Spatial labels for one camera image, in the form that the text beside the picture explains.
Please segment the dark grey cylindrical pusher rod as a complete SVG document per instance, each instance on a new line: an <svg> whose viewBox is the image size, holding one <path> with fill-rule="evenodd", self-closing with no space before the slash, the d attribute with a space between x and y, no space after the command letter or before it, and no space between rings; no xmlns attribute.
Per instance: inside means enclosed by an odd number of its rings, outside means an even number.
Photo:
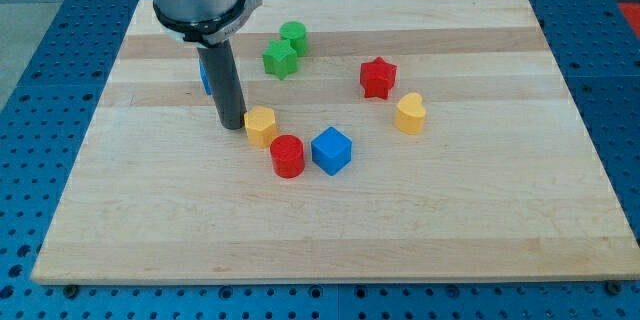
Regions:
<svg viewBox="0 0 640 320"><path fill-rule="evenodd" d="M229 130L243 128L246 105L230 43L224 41L197 51L222 126Z"/></svg>

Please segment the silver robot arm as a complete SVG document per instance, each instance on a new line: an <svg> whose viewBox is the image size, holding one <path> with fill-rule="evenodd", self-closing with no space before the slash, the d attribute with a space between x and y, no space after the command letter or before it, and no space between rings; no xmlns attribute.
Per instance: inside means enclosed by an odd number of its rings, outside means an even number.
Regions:
<svg viewBox="0 0 640 320"><path fill-rule="evenodd" d="M245 100L231 37L263 0L152 0L156 18L177 41L195 46L221 125L244 127Z"/></svg>

